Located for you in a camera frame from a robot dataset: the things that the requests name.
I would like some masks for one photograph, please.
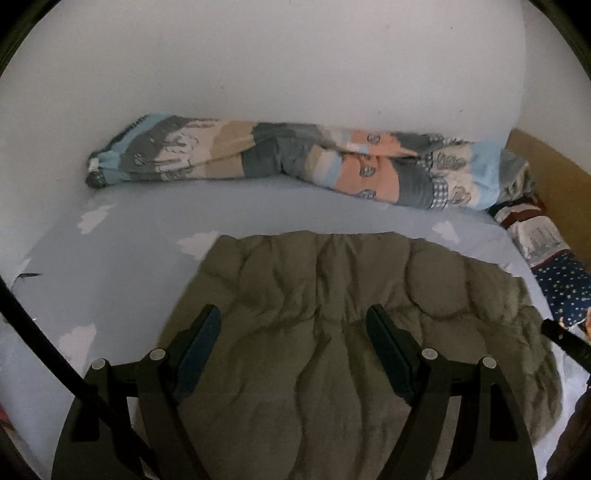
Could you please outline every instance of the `brown wooden panel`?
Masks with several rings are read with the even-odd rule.
[[[551,146],[521,130],[511,132],[507,148],[530,162],[548,216],[589,271],[591,176]]]

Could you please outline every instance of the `bed sheet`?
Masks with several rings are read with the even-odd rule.
[[[547,303],[506,232],[483,212],[415,210],[367,202],[286,177],[127,184],[97,192],[31,250],[13,289],[83,374],[93,359],[135,361],[156,344],[176,301],[220,234],[289,231],[425,238],[523,277],[542,317]],[[50,476],[72,395],[7,326],[0,326],[0,403]],[[555,348],[563,414],[536,445],[540,477],[574,404],[583,370]]]

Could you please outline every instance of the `olive green blanket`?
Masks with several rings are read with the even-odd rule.
[[[179,412],[212,478],[378,476],[410,408],[392,392],[365,332],[365,313],[376,303],[421,346],[449,359],[494,357],[534,441],[560,414],[554,356],[524,282],[424,240],[222,236],[162,345],[206,303],[221,309],[222,332]],[[452,438],[448,425],[435,474]]]

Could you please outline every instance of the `screw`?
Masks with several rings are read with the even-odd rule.
[[[482,359],[482,365],[490,369],[495,368],[496,360],[494,358],[491,358],[490,356],[486,356]]]
[[[95,361],[93,361],[90,366],[93,370],[100,370],[101,368],[103,368],[105,365],[107,364],[106,360],[104,358],[97,358]]]
[[[161,348],[154,349],[150,352],[150,358],[155,362],[162,360],[165,356],[166,350],[162,350]]]
[[[427,360],[435,360],[438,356],[438,353],[436,350],[432,349],[432,348],[425,348],[423,349],[423,351],[421,352],[421,355],[426,358]]]

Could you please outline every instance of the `black rod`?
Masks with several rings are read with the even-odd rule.
[[[2,277],[0,277],[0,313],[50,372],[84,405],[94,408],[98,417],[113,432],[117,432],[126,439],[137,454],[157,473],[158,465],[152,449],[129,426],[128,422],[122,419],[72,368],[25,311]]]

